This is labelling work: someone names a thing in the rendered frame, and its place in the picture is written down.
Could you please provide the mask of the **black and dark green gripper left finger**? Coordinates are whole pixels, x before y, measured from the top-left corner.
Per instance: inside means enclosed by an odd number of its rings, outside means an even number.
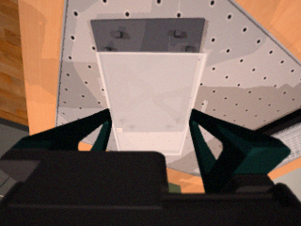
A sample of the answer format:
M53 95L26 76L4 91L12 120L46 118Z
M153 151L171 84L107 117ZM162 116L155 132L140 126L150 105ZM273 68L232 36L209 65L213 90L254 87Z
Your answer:
M91 151L106 151L112 128L110 110L106 108L93 115L57 127L22 137L12 148L47 149L52 151L79 151L79 143L101 125L101 131Z

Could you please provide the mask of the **white multi-well plate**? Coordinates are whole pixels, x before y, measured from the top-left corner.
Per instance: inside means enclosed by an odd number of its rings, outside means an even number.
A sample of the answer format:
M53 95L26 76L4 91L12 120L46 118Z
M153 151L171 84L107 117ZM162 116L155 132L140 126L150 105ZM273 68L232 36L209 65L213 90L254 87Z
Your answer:
M290 155L284 161L301 155L301 122L279 131L271 137L279 138L291 149Z

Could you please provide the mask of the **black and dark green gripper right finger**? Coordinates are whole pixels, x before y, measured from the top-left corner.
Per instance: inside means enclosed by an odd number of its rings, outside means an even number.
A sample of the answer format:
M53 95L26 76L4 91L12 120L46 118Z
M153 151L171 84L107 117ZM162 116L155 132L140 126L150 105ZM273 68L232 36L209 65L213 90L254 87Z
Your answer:
M220 120L194 108L188 123L206 193L220 192L234 175L268 175L291 153L279 138ZM221 141L223 150L217 160L199 125Z

